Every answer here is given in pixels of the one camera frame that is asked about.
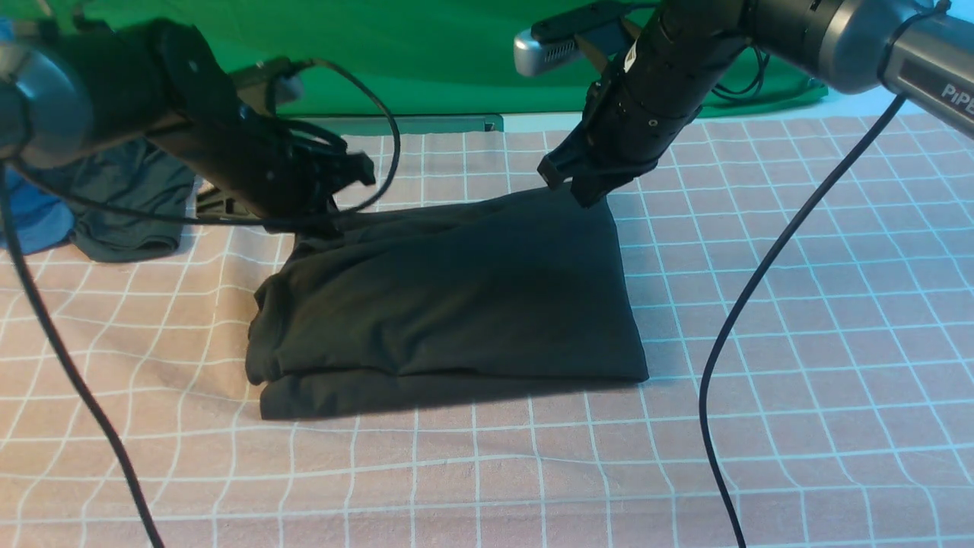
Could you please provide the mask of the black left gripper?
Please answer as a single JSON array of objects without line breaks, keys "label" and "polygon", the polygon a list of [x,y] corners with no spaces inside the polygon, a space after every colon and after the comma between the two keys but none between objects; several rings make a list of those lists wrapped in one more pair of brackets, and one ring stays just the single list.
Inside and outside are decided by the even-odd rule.
[{"label": "black left gripper", "polygon": [[376,183],[375,166],[340,135],[302,120],[260,115],[244,107],[234,124],[190,121],[157,129],[150,143],[206,183],[196,194],[202,221],[285,219],[269,234],[338,237],[333,195],[354,183]]}]

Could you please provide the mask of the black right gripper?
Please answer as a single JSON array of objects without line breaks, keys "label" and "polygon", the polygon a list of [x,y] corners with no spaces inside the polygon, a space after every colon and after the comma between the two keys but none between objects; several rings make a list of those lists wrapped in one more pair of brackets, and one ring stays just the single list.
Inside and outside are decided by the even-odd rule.
[{"label": "black right gripper", "polygon": [[743,1],[662,1],[613,60],[581,124],[540,160],[550,190],[570,181],[582,208],[632,183],[695,119],[746,49]]}]

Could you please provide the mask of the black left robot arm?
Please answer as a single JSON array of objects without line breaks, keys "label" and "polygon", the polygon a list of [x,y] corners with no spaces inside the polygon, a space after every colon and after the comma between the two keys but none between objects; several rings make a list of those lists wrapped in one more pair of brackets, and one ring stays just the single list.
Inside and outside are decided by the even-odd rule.
[{"label": "black left robot arm", "polygon": [[[2,44],[2,160],[24,178],[133,139],[146,139],[213,186],[221,212],[194,218],[140,212],[36,180],[72,204],[178,225],[331,232],[392,187],[403,136],[390,108],[344,67],[324,59],[275,58],[224,72],[197,27],[166,18],[112,29],[81,21],[18,21]],[[326,67],[385,116],[393,155],[377,183],[368,154],[334,132],[282,119],[285,81]]]}]

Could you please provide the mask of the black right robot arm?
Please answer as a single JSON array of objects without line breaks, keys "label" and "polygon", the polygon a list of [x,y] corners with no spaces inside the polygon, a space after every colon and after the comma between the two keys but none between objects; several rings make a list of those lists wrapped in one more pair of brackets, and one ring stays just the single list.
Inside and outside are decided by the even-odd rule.
[{"label": "black right robot arm", "polygon": [[884,87],[971,135],[972,38],[929,1],[664,1],[538,171],[584,207],[643,176],[748,46],[842,94]]}]

